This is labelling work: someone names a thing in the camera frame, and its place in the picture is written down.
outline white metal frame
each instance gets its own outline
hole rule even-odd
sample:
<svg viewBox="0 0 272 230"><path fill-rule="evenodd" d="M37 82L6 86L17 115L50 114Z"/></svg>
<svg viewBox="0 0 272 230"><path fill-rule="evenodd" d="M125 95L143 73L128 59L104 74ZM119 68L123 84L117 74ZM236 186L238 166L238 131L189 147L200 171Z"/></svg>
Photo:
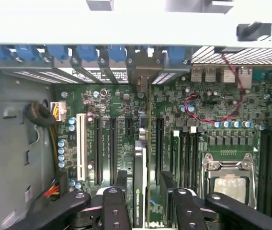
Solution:
<svg viewBox="0 0 272 230"><path fill-rule="evenodd" d="M272 23L268 9L253 13L88 11L84 0L0 0L0 44L124 44L272 47L238 42L239 23Z"/></svg>

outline green circuit board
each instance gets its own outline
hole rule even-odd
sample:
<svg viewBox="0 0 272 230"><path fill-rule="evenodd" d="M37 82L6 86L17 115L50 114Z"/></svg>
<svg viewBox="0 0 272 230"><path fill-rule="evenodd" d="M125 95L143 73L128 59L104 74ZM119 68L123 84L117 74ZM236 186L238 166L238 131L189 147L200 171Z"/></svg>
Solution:
<svg viewBox="0 0 272 230"><path fill-rule="evenodd" d="M255 191L257 192L259 178L259 157L261 132L260 127L272 126L272 81L262 80L253 77L252 86L246 89L244 103L233 118L228 119L230 127L223 127L222 123L202 122L190 118L181 107L186 101L186 97L197 94L198 97L189 100L188 105L194 108L194 114L200 119L220 120L232 113L240 99L238 85L236 83L215 83L215 82L188 82L177 79L166 86L151 86L149 98L139 98L136 89L127 85L58 85L56 87L57 101L66 102L67 118L76 117L78 113L93 113L95 119L101 120L102 138L102 181L97 184L94 170L89 170L87 178L82 182L82 189L95 195L101 187L110 185L110 123L116 119L116 140L111 145L115 145L117 153L117 168L115 170L126 170L128 172L127 204L129 204L130 217L132 218L133 200L133 159L134 142L138 139L139 114L143 113L149 117L148 130L150 132L150 143L148 144L148 157L151 159L150 168L150 193L149 213L147 213L147 223L151 228L165 227L167 225L162 200L159 194L159 183L157 180L156 159L162 148L162 167L160 170L174 170L171 158L173 156L173 131L188 133L190 127L201 127L201 135L198 138L197 151L197 172L198 185L201 183L201 169L203 158L211 154L214 160L218 161L240 161L247 154L250 154L255 168ZM107 95L101 96L101 90L106 90ZM133 133L127 135L126 121L132 121ZM242 126L242 122L250 122L250 127ZM235 122L239 122L239 127L234 127ZM95 136L95 124L87 124L87 161L94 159L94 151L97 146ZM162 144L160 145L159 135L162 129ZM69 123L59 122L58 138L66 139L68 142L67 162L68 165L63 170L67 170L69 178L75 177L76 173L76 141L69 130ZM182 159L187 156L183 154L188 147L186 139L182 139ZM199 196L203 192L197 187Z"/></svg>

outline motherboard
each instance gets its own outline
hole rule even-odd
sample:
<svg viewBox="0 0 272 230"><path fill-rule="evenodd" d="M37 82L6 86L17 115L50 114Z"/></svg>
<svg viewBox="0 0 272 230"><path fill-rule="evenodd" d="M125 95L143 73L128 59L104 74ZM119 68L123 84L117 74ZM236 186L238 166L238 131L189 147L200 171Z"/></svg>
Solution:
<svg viewBox="0 0 272 230"><path fill-rule="evenodd" d="M235 78L210 81L194 71L149 85L147 95L133 85L57 85L67 111L58 123L58 159L70 191L94 196L125 172L134 227L169 227L169 183L200 198L221 192L261 209L260 199L268 199L261 187L270 178L261 173L272 173L272 157L260 165L271 148L262 136L272 136L272 70L253 69L242 84L243 92Z"/></svg>

